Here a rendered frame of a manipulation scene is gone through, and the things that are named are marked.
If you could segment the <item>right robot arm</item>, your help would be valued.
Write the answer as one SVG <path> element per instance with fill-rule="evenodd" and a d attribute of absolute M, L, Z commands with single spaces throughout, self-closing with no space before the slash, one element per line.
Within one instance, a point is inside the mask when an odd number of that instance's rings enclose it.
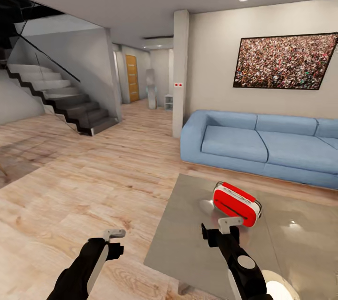
<path fill-rule="evenodd" d="M 203 239 L 211 248 L 219 247 L 229 268 L 228 277 L 236 300 L 274 300 L 267 293 L 264 276 L 255 260 L 239 246 L 239 230 L 242 217 L 226 217 L 218 220 L 219 229 L 207 230 L 201 224 Z"/>

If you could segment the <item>radio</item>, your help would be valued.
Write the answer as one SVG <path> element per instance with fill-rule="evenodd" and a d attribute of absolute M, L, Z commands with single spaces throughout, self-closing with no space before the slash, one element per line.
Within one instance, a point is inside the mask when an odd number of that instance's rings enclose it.
<path fill-rule="evenodd" d="M 214 188 L 214 204 L 230 217 L 242 217 L 244 225 L 254 226 L 261 217 L 261 206 L 256 198 L 227 182 Z"/>

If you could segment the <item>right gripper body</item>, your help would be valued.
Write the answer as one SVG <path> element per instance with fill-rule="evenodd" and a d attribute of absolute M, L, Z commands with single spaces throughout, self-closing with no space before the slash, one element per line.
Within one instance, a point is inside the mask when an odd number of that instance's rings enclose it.
<path fill-rule="evenodd" d="M 211 248 L 219 247 L 223 254 L 226 244 L 236 243 L 239 246 L 239 230 L 237 227 L 230 227 L 230 234 L 221 234 L 219 229 L 209 229 L 207 230 L 207 240 Z"/>

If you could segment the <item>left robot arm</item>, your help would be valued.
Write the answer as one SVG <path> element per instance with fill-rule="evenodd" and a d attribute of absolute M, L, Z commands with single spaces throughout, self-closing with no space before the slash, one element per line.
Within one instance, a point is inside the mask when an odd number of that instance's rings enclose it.
<path fill-rule="evenodd" d="M 122 228 L 106 229 L 102 238 L 89 238 L 79 257 L 58 277 L 54 290 L 46 300 L 87 300 L 107 260 L 118 259 L 124 247 L 110 243 L 112 238 L 123 238 Z"/>

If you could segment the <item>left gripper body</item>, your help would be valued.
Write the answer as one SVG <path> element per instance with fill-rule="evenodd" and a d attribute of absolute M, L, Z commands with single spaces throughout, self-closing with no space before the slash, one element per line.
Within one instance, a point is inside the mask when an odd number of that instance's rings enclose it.
<path fill-rule="evenodd" d="M 113 259 L 118 259 L 119 253 L 120 253 L 120 242 L 118 243 L 109 243 L 109 242 L 105 242 L 108 244 L 108 257 L 106 259 L 107 260 L 113 260 Z"/>

